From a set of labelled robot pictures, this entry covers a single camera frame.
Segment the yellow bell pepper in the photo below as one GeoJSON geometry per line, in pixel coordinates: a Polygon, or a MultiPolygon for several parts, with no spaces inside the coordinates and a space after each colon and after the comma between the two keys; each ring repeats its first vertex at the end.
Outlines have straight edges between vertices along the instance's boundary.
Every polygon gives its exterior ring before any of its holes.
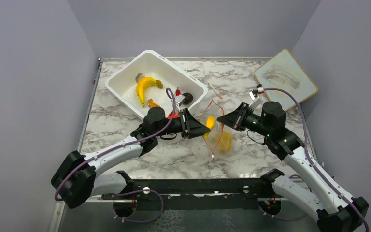
{"type": "Polygon", "coordinates": [[[214,141],[216,142],[216,150],[220,153],[227,153],[232,148],[232,134],[230,132],[223,131],[221,134],[216,134],[214,141]]]}

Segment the clear zip bag orange zipper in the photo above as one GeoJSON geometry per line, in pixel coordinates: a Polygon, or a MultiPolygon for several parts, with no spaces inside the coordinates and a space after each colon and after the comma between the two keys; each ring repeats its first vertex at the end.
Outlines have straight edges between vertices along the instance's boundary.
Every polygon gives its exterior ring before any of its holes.
{"type": "Polygon", "coordinates": [[[199,118],[199,122],[210,129],[210,132],[203,135],[203,140],[208,146],[212,160],[218,155],[228,153],[232,148],[233,137],[230,129],[217,121],[225,114],[224,108],[211,100],[199,118]]]}

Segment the large yellow banana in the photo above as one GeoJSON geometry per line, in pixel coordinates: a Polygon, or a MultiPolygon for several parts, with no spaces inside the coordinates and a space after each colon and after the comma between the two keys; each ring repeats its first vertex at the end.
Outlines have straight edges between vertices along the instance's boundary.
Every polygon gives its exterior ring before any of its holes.
{"type": "Polygon", "coordinates": [[[142,107],[145,107],[145,92],[149,87],[152,86],[156,86],[159,89],[163,89],[162,82],[152,77],[145,77],[137,83],[136,94],[139,98],[142,107]]]}

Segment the small yellow banana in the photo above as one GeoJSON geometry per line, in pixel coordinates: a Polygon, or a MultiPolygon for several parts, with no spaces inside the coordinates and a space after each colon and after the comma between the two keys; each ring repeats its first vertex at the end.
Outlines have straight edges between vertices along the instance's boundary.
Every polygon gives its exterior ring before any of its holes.
{"type": "Polygon", "coordinates": [[[213,116],[208,116],[205,122],[205,126],[209,129],[209,132],[203,134],[203,139],[207,139],[209,136],[210,131],[216,124],[216,119],[213,116]]]}

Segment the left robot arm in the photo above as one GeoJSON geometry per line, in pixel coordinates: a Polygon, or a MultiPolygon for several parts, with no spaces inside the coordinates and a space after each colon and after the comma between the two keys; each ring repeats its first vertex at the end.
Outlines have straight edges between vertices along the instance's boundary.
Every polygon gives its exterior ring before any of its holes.
{"type": "Polygon", "coordinates": [[[56,190],[55,200],[64,201],[73,209],[93,196],[95,190],[102,194],[105,186],[96,184],[96,179],[112,167],[150,152],[157,146],[159,136],[180,134],[192,139],[210,131],[187,108],[172,118],[167,118],[161,107],[151,108],[142,124],[121,142],[85,155],[77,150],[70,152],[50,181],[56,190]]]}

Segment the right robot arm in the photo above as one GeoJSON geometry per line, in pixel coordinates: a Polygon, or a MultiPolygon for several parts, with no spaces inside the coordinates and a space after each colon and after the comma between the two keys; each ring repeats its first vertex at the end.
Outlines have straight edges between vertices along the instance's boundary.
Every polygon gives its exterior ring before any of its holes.
{"type": "Polygon", "coordinates": [[[367,201],[363,197],[353,197],[309,155],[306,143],[285,126],[286,112],[279,103],[264,103],[258,116],[243,102],[217,121],[237,131],[248,129],[264,136],[268,150],[310,187],[306,190],[289,177],[273,171],[259,184],[264,196],[276,193],[287,198],[314,219],[322,232],[352,232],[365,223],[367,201]]]}

